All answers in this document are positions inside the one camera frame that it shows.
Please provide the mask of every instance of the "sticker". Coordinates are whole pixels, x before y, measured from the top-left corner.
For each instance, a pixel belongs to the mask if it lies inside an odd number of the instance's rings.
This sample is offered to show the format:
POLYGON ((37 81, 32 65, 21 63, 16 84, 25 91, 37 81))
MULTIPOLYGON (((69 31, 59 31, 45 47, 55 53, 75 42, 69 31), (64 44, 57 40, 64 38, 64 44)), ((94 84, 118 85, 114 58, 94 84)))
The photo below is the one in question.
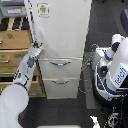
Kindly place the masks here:
POLYGON ((19 53, 19 54, 13 54, 14 55, 14 58, 23 58, 26 53, 19 53))
POLYGON ((13 68, 9 68, 9 70, 12 70, 13 68))
POLYGON ((9 38, 9 39, 13 39, 13 38, 14 38, 12 33, 9 33, 9 34, 7 34, 7 35, 8 35, 8 38, 9 38))
POLYGON ((1 58, 5 58, 6 56, 5 55, 1 55, 1 58))
POLYGON ((21 10, 20 9, 12 9, 12 10, 7 10, 8 14, 20 14, 21 10))
POLYGON ((37 8, 40 17, 49 17, 49 5, 47 3, 39 3, 37 8))

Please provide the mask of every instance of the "refrigerator door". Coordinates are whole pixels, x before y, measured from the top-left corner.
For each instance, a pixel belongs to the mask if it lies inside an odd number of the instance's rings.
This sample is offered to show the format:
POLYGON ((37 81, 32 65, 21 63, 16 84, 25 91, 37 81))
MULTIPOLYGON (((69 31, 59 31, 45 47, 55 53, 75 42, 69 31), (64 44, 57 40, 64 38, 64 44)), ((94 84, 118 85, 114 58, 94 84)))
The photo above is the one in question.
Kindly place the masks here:
POLYGON ((41 58, 82 57, 92 0, 25 0, 31 30, 33 14, 41 58))

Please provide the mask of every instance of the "label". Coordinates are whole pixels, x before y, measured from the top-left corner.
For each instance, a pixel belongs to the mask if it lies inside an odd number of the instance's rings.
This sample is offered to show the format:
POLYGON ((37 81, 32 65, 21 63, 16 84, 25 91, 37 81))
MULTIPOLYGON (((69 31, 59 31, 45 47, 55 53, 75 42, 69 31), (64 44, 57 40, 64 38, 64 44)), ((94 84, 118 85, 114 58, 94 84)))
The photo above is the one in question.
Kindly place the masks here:
POLYGON ((122 64, 120 64, 120 66, 118 67, 118 69, 113 77, 114 83, 117 87, 121 86, 121 84, 123 83, 127 74, 128 74, 127 70, 123 67, 122 64))
POLYGON ((6 56, 5 55, 1 55, 1 58, 5 58, 6 56))
POLYGON ((14 55, 14 58, 23 58, 26 53, 19 53, 19 54, 13 54, 14 55))
POLYGON ((49 17, 49 5, 47 3, 39 3, 37 8, 40 17, 49 17))
POLYGON ((9 68, 9 70, 12 70, 13 68, 9 68))
POLYGON ((7 10, 7 12, 9 14, 20 14, 21 13, 20 9, 7 10))
POLYGON ((9 38, 9 39, 13 39, 13 38, 14 38, 12 33, 9 33, 9 34, 7 34, 7 35, 8 35, 8 38, 9 38))

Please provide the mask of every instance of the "wooden cabinet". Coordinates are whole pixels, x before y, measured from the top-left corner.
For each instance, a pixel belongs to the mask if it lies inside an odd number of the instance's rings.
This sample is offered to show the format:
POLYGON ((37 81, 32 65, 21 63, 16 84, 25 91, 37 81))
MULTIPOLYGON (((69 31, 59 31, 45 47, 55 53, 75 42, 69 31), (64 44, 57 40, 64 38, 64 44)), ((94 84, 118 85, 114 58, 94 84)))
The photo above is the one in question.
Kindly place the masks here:
MULTIPOLYGON (((0 93, 12 83, 17 68, 32 43, 29 30, 12 31, 13 18, 9 19, 7 31, 0 31, 0 93)), ((45 97, 43 82, 37 62, 33 81, 29 90, 30 97, 45 97)))

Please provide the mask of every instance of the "floor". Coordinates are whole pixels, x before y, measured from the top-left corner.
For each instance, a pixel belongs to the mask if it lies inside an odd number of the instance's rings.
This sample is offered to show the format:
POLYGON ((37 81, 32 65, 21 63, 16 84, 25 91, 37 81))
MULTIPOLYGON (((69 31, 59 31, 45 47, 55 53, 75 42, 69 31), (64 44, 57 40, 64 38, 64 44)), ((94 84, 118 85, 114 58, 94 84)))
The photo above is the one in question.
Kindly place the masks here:
MULTIPOLYGON (((87 35, 85 53, 92 53, 93 44, 100 47, 111 45, 111 37, 115 33, 127 36, 124 32, 120 13, 128 8, 128 1, 121 0, 92 0, 92 9, 89 22, 89 32, 87 35)), ((91 81, 90 67, 82 70, 80 81, 81 90, 87 91, 85 80, 91 81)), ((101 128, 106 120, 101 115, 101 106, 93 96, 93 91, 89 93, 78 92, 77 99, 47 100, 46 98, 30 99, 29 105, 24 113, 24 118, 20 124, 24 128, 36 128, 45 125, 79 125, 83 128, 92 128, 93 122, 90 116, 97 116, 101 128)))

